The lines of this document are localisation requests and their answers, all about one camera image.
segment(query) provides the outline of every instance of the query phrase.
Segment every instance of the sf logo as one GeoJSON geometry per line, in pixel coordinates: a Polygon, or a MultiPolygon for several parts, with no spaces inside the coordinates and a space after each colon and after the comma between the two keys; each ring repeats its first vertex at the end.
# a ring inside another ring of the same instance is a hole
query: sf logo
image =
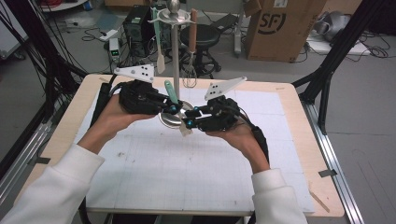
{"type": "Polygon", "coordinates": [[[269,14],[264,13],[262,15],[262,24],[260,24],[259,34],[272,35],[279,31],[286,20],[286,14],[269,14]]]}

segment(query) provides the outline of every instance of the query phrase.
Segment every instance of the person's left hand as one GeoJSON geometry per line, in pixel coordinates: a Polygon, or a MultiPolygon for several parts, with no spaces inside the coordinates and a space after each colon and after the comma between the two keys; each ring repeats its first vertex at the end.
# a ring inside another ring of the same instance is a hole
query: person's left hand
{"type": "Polygon", "coordinates": [[[98,120],[79,140],[78,145],[93,153],[99,153],[105,143],[116,136],[118,131],[141,119],[151,119],[154,115],[129,114],[119,104],[119,96],[113,95],[98,120]]]}

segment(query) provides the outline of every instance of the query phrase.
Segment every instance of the white sweater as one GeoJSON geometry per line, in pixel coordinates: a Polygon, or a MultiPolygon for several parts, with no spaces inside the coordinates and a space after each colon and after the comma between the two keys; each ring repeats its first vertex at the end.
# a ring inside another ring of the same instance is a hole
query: white sweater
{"type": "MultiPolygon", "coordinates": [[[[23,193],[1,224],[69,224],[104,158],[73,145],[23,193]]],[[[306,223],[279,170],[252,176],[257,223],[306,223]]]]}

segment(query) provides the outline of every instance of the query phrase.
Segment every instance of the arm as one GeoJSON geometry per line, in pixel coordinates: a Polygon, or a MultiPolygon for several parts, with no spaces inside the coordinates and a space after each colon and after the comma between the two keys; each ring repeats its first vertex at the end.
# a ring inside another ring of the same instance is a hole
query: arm
{"type": "Polygon", "coordinates": [[[226,140],[240,150],[250,162],[253,176],[253,203],[257,223],[306,223],[294,189],[287,186],[280,170],[271,170],[262,149],[246,124],[238,124],[227,132],[207,133],[226,140]]]}
{"type": "Polygon", "coordinates": [[[1,224],[71,223],[90,188],[92,177],[104,162],[96,154],[118,131],[137,120],[152,117],[124,112],[119,105],[119,96],[114,95],[78,144],[71,146],[57,164],[44,170],[1,224]]]}

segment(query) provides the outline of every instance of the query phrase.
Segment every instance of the chair seat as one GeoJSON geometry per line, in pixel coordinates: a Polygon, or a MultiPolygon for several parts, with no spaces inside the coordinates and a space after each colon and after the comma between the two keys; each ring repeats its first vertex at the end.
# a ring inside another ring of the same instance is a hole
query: chair seat
{"type": "MultiPolygon", "coordinates": [[[[189,45],[190,27],[180,32],[180,41],[189,45]]],[[[215,46],[220,39],[220,31],[211,25],[197,24],[197,49],[209,49],[215,46]]]]}

